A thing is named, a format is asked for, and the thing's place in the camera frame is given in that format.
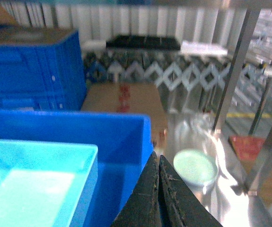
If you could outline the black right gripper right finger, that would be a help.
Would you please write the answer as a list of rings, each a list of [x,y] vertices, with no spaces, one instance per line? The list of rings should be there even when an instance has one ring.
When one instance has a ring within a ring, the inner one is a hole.
[[[158,202],[163,227],[220,227],[165,156],[159,160]]]

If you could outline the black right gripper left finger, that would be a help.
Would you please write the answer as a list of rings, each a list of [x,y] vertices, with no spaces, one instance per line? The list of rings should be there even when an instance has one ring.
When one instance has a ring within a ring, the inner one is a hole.
[[[159,189],[158,157],[153,151],[112,227],[155,227]]]

